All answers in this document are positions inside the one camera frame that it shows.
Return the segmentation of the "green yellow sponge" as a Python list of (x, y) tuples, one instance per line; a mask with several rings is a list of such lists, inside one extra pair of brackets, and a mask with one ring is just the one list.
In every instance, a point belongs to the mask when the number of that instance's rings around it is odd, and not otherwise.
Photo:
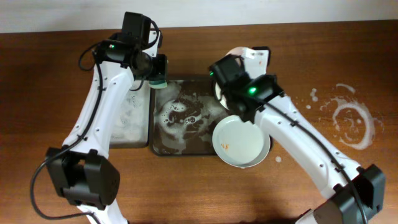
[(150, 81), (149, 86), (153, 89), (167, 88), (167, 81), (166, 80)]

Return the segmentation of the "pale blue plate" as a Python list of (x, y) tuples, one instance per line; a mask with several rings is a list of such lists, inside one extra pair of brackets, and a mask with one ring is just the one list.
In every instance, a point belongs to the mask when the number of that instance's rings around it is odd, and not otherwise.
[(270, 153), (273, 140), (251, 122), (239, 116), (222, 119), (214, 128), (212, 145), (225, 163), (242, 169), (260, 164)]

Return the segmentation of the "pink plate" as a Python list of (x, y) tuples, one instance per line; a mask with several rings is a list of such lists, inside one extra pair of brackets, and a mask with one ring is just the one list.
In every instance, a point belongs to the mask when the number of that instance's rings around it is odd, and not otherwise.
[(251, 57), (248, 56), (248, 48), (247, 47), (235, 47), (231, 49), (229, 52), (226, 53), (226, 55), (235, 55), (237, 58), (235, 61), (238, 63), (238, 65), (242, 65), (244, 60), (248, 59), (250, 60)]

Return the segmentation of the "cream white plate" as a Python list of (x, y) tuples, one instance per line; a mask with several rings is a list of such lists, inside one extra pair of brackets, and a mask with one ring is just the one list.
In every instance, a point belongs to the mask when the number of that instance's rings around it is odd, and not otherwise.
[(215, 82), (214, 84), (214, 96), (216, 101), (218, 101), (226, 110), (229, 110), (228, 105), (226, 103), (226, 98), (221, 92), (220, 86)]

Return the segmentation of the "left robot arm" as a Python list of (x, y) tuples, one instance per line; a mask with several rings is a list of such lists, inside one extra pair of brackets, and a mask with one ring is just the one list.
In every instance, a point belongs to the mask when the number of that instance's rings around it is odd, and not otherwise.
[(158, 54), (162, 33), (149, 17), (126, 12), (121, 31), (88, 47), (94, 64), (91, 87), (62, 147), (47, 150), (34, 172), (30, 193), (42, 169), (55, 191), (91, 223), (127, 223), (116, 196), (120, 173), (109, 161), (109, 144), (118, 111), (134, 81), (154, 89), (167, 86), (167, 57)]

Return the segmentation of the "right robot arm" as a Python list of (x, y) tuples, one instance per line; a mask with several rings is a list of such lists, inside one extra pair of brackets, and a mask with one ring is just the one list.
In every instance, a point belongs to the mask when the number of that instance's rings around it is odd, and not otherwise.
[(277, 141), (325, 198), (294, 223), (368, 223), (382, 210), (386, 178), (380, 168), (364, 169), (332, 145), (299, 113), (275, 75), (231, 54), (210, 65), (209, 73), (228, 109)]

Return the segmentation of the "dark large wash tray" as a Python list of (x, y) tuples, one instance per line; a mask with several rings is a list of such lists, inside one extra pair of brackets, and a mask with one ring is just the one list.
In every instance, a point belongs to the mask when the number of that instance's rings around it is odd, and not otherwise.
[(149, 147), (157, 156), (215, 156), (212, 134), (231, 113), (210, 78), (169, 80), (151, 96)]

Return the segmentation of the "black soapy water tray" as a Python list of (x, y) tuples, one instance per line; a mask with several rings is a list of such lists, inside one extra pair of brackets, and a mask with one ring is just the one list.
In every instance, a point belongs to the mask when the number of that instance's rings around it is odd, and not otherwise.
[(149, 135), (150, 87), (148, 81), (141, 85), (135, 81), (127, 91), (111, 135), (111, 148), (146, 147)]

